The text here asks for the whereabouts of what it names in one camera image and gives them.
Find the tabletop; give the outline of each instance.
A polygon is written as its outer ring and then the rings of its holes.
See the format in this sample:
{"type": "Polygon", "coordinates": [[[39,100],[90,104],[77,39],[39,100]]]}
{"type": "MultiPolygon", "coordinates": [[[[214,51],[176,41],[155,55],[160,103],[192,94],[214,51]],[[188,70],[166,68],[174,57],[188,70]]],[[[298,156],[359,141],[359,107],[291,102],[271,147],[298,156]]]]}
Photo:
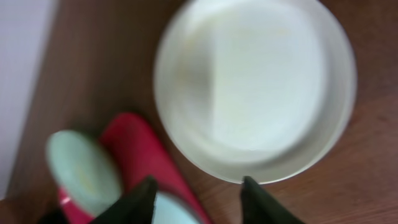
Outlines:
{"type": "MultiPolygon", "coordinates": [[[[322,0],[341,22],[358,67],[353,116],[309,170],[264,188],[305,223],[398,223],[398,1],[322,0]]],[[[143,115],[214,223],[241,223],[240,185],[184,158],[155,109],[153,65],[182,0],[61,1],[0,223],[34,223],[57,206],[44,159],[49,134],[94,136],[120,111],[143,115]]]]}

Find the wooden table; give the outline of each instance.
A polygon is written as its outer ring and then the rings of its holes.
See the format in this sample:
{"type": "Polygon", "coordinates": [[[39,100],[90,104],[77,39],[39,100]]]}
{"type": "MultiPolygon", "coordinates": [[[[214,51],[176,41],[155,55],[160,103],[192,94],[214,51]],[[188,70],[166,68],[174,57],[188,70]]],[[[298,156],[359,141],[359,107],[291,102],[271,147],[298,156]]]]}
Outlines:
{"type": "MultiPolygon", "coordinates": [[[[264,186],[306,223],[398,223],[398,1],[323,0],[358,64],[348,129],[308,171],[264,186]]],[[[240,186],[205,174],[170,142],[154,104],[161,33],[181,0],[62,1],[0,223],[34,223],[57,205],[44,148],[50,133],[99,135],[120,111],[153,125],[215,223],[240,223],[240,186]]]]}

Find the white plate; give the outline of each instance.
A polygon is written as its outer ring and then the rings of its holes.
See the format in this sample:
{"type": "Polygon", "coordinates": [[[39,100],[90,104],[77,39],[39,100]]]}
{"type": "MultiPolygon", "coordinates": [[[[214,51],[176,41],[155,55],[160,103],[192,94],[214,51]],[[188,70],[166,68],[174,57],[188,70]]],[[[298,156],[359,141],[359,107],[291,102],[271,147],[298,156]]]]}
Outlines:
{"type": "Polygon", "coordinates": [[[342,134],[356,92],[344,30],[316,0],[196,0],[167,29],[155,100],[167,133],[205,172],[289,178],[342,134]]]}

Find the white wall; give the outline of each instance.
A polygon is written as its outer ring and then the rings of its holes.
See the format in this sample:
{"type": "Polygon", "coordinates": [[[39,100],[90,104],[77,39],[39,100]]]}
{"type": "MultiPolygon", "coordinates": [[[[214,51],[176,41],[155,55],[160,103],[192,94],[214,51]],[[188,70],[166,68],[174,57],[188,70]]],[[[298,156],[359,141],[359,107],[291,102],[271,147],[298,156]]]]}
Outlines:
{"type": "Polygon", "coordinates": [[[0,0],[0,199],[12,174],[56,8],[54,0],[0,0]]]}

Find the table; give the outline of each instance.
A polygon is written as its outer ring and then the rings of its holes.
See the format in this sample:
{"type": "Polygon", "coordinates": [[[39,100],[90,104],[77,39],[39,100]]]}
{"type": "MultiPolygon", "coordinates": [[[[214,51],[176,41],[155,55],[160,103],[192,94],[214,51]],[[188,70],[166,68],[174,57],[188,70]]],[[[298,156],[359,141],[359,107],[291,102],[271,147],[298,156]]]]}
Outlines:
{"type": "MultiPolygon", "coordinates": [[[[154,127],[210,217],[240,223],[240,186],[192,165],[155,110],[152,74],[164,27],[182,0],[61,1],[19,148],[1,223],[34,223],[57,206],[46,166],[49,134],[94,136],[120,111],[154,127]]],[[[265,185],[306,223],[398,223],[398,1],[322,0],[346,29],[358,65],[348,129],[319,163],[265,185]]]]}

